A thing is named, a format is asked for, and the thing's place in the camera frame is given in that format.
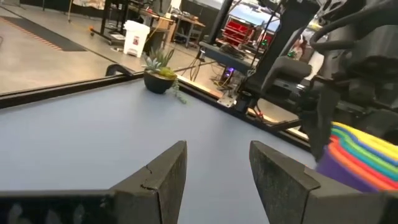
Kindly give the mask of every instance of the black floor mat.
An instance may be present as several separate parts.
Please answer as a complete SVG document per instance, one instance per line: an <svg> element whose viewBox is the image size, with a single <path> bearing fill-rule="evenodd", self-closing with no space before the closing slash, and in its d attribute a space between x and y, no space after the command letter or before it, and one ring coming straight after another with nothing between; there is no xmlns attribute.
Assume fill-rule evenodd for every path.
<svg viewBox="0 0 398 224"><path fill-rule="evenodd" d="M83 47L74 43L73 41L68 40L67 38L62 37L61 35L54 33L51 30L44 28L32 21L29 21L24 18L13 18L7 16L1 16L1 17L4 20L26 30L27 32L30 32L31 34L34 34L37 37L40 37L41 39L44 39L47 42L50 42L51 44L61 48L62 51L66 52L86 51Z"/></svg>

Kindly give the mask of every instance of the table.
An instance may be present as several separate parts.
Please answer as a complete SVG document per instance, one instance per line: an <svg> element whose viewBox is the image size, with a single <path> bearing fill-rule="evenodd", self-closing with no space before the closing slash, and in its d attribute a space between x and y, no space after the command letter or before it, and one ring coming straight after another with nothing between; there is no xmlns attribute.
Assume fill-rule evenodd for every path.
<svg viewBox="0 0 398 224"><path fill-rule="evenodd" d="M309 153L192 96L183 93L183 105L170 93L147 91L142 80L118 79L105 78L107 85L86 91L82 83L67 85L81 92L1 109L0 164L7 168L0 169L0 190L107 189L187 140L178 222L267 223L251 173L250 141L315 165ZM58 88L66 93L65 87Z"/></svg>
<svg viewBox="0 0 398 224"><path fill-rule="evenodd" d="M206 27L204 24L202 24L199 21L189 19L189 18L187 18L185 16L181 16L181 15L173 15L173 16L177 19L177 25L175 26L175 32L174 32L174 35L172 37L172 40L174 40L176 35L185 38L187 40L186 43L185 43L185 47L186 48L189 47L189 41L190 41L190 39L191 39L193 34L196 34L198 36L198 41L199 41L199 38L200 38L200 35L201 35L201 30L204 27ZM182 33L178 32L178 28L180 27L181 21L185 21L185 22L188 22L190 24L187 34L182 34ZM195 26L200 27L201 30L194 30Z"/></svg>
<svg viewBox="0 0 398 224"><path fill-rule="evenodd" d="M169 27L170 25L172 25L174 23L174 21L172 19L160 16L158 14L155 14L153 12L147 11L145 9L139 9L137 6L133 6L131 4L128 5L129 10L134 11L134 12L138 12L140 15L142 16L146 16L150 18L150 22L146 25L148 25L149 27L152 27L154 20L157 20L158 22L168 22L169 23Z"/></svg>

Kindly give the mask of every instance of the workbench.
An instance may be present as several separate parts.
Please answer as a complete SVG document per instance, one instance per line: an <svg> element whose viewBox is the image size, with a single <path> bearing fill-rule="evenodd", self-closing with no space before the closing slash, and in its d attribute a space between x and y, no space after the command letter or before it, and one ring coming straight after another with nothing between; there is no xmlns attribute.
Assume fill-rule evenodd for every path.
<svg viewBox="0 0 398 224"><path fill-rule="evenodd" d="M116 28L111 30L111 32L106 32L105 30L107 29L106 27L106 21L109 17L110 10L115 10L118 11L119 16L118 16L118 21L116 23ZM121 34L124 35L124 23L127 20L128 12L129 11L134 11L139 13L142 16L148 17L149 20L147 21L146 25L149 27L153 26L153 23L155 20L158 22L165 22L167 23L167 27L162 27L163 29L169 29L170 26L174 23L172 19L162 17L156 13L153 13L151 11L148 11L144 8L139 8L131 3L131 1L126 1L126 4L123 4L121 8L119 6L112 5L111 0L106 0L105 1L105 6L104 6L104 12L103 12L103 17L101 21L101 29L99 31L95 30L94 28L90 28L90 34L93 36L94 34L97 34L103 38L105 38L108 41L109 45L113 44L123 44L124 39L117 39L112 36L112 34Z"/></svg>
<svg viewBox="0 0 398 224"><path fill-rule="evenodd" d="M201 36L202 29L205 28L206 26L197 20L193 20L185 16L173 15L173 17L177 20L177 25L175 26L175 32L173 34L172 40L174 40L176 36L183 37L186 40L185 47L188 48L190 39L195 35L197 38L197 43L199 43L199 38ZM184 33L184 31L179 32L182 22L186 22L189 24L186 33Z"/></svg>

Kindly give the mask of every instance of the gray floor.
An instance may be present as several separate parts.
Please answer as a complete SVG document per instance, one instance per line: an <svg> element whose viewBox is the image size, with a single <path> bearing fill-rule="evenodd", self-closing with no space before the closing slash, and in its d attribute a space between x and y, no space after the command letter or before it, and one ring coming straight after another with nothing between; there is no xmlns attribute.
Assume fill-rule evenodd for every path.
<svg viewBox="0 0 398 224"><path fill-rule="evenodd" d="M89 26L100 28L98 19L73 15L72 23L69 23L68 17L61 12L51 10L43 12L41 8L32 6L23 6L24 9L15 6L5 7L117 63L136 71L142 70L143 59L114 52L104 39L97 35L94 37L89 35ZM0 9L1 15L13 14ZM99 78L104 75L106 67L112 63L91 52L53 53L52 49L42 48L40 43L32 43L33 40L19 34L18 30L6 27L3 31L4 24L0 23L0 26L0 35L5 35L4 33L7 31L4 43L0 48L0 54L4 55L0 60L0 93ZM30 43L32 48L29 50L21 48L20 44L15 43L16 41ZM181 45L168 45L167 49L171 48L176 49L169 64L173 69L189 66L197 53L197 49L186 49ZM24 66L17 66L16 64L21 61L24 62ZM220 71L220 68L217 68L216 65L200 67L196 82L217 91L217 86L209 79L215 75L215 70ZM264 100L260 100L259 107L263 113L276 121L297 119L296 115Z"/></svg>
<svg viewBox="0 0 398 224"><path fill-rule="evenodd" d="M309 167L315 161L267 132L184 97L187 105L170 93L155 95L140 80L0 110L0 190L107 189L187 140L179 223L267 223L251 174L250 141Z"/></svg>

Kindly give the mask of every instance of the cable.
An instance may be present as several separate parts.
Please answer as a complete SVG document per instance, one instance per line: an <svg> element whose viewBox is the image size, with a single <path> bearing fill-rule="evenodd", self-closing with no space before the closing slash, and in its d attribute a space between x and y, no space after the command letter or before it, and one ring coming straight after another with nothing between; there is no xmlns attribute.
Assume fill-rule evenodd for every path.
<svg viewBox="0 0 398 224"><path fill-rule="evenodd" d="M192 67L192 66L195 64L195 62L196 62L197 60L198 60L197 58L194 58L193 61L188 65L188 68L189 68L189 67ZM184 74L185 74L185 72L187 72L187 70L188 70L188 69L184 70L184 72L181 74L181 76L184 76Z"/></svg>
<svg viewBox="0 0 398 224"><path fill-rule="evenodd" d="M259 107L258 104L256 104L256 106L254 107L253 111L254 111L254 113L256 114L256 118L257 118L258 120L260 120L260 122L265 123L265 119L264 119L263 113L262 113L262 111L260 110L260 107Z"/></svg>
<svg viewBox="0 0 398 224"><path fill-rule="evenodd" d="M154 31L152 31L152 33L151 34L149 34L149 36L148 36L148 38L147 38L147 40L145 40L145 44L148 42L148 40L150 40L150 38L155 34L155 32L156 32L156 30L159 28L159 26L160 26L160 22L159 21L157 21L157 25L156 25L156 28L154 29Z"/></svg>
<svg viewBox="0 0 398 224"><path fill-rule="evenodd" d="M230 75L224 82L223 84L220 85L220 83L217 83L217 81L213 81L213 83L217 86L217 87L224 87L228 81L231 79L232 75Z"/></svg>
<svg viewBox="0 0 398 224"><path fill-rule="evenodd" d="M199 74L199 68L200 68L200 66L201 66L201 60L200 60L200 59L197 59L196 61L195 61L195 63L193 64L193 67L192 67L192 68L190 69L190 71L189 71L189 79L190 79L191 81L195 81L195 80L197 79L198 74Z"/></svg>
<svg viewBox="0 0 398 224"><path fill-rule="evenodd" d="M211 71L213 71L213 73L214 73L216 76L219 76L219 72L214 71L215 65L213 65L212 63L211 63L210 65L211 65Z"/></svg>
<svg viewBox="0 0 398 224"><path fill-rule="evenodd" d="M362 11L355 12L354 14L348 15L346 17L343 17L341 19L336 20L335 22L332 22L318 31L316 31L311 39L310 39L310 45L311 47L316 50L317 52L324 52L324 51L329 51L329 50L339 50L339 49L350 49L355 45L355 42L353 41L346 41L346 40L336 40L336 41L331 41L331 42L326 42L326 43L317 43L318 40L320 40L324 35L327 35L328 33L341 28L343 26L347 26L348 24L358 22L360 20L363 20L377 12L380 12L383 9L387 8L392 8L394 7L394 2L387 0L384 1L376 6L363 9Z"/></svg>

